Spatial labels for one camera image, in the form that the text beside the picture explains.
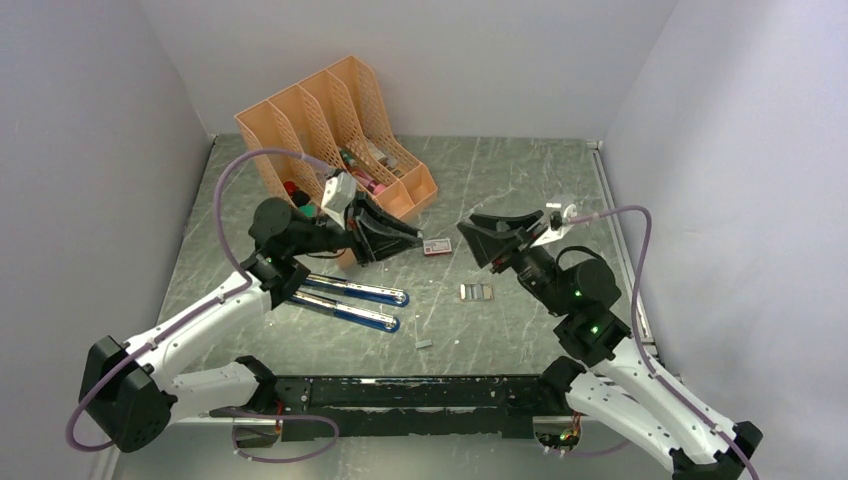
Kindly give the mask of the small staple box sleeve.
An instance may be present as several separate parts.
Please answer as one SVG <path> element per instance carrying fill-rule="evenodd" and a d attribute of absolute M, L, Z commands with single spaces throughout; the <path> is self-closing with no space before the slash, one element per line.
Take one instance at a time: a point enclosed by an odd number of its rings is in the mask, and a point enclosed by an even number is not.
<path fill-rule="evenodd" d="M 449 238 L 433 238 L 423 241 L 422 250 L 425 256 L 438 256 L 450 254 L 453 248 Z"/>

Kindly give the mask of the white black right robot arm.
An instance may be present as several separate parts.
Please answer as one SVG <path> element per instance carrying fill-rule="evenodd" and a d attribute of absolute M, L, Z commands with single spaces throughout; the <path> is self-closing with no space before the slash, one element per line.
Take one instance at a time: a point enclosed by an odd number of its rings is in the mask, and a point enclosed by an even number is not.
<path fill-rule="evenodd" d="M 519 284 L 559 319 L 554 333 L 566 354 L 540 376 L 539 398 L 550 413 L 569 408 L 602 422 L 652 456 L 674 479 L 757 478 L 751 458 L 763 439 L 749 421 L 735 422 L 709 407 L 649 355 L 631 321 L 611 310 L 621 297 L 607 261 L 591 252 L 563 268 L 546 246 L 574 226 L 642 206 L 578 216 L 574 206 L 518 217 L 474 214 L 457 225 L 475 262 L 492 273 L 511 269 Z"/>

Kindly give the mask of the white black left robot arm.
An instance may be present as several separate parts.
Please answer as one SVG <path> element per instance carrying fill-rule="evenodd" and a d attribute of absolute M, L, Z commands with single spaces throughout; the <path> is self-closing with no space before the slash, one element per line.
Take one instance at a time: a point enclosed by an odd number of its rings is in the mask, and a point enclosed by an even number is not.
<path fill-rule="evenodd" d="M 252 356 L 213 370 L 187 373 L 204 348 L 239 323 L 289 303 L 381 332 L 399 320 L 356 307 L 363 299 L 403 307 L 402 290 L 313 274 L 304 255 L 351 251 L 359 264 L 382 261 L 422 243 L 419 230 L 357 193 L 338 216 L 308 217 L 271 197 L 253 215 L 254 251 L 214 291 L 170 320 L 119 342 L 104 337 L 89 350 L 79 395 L 111 446 L 129 453 L 184 418 L 227 407 L 261 416 L 277 400 L 277 379 Z"/>

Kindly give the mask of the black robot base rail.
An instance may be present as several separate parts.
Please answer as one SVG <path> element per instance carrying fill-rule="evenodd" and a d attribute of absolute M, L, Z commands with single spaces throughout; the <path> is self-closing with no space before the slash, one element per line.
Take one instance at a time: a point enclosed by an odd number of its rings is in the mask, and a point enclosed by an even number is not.
<path fill-rule="evenodd" d="M 546 421 L 569 424 L 563 392 L 539 374 L 267 377 L 251 418 L 280 416 L 285 441 L 341 437 L 499 434 L 531 439 Z"/>

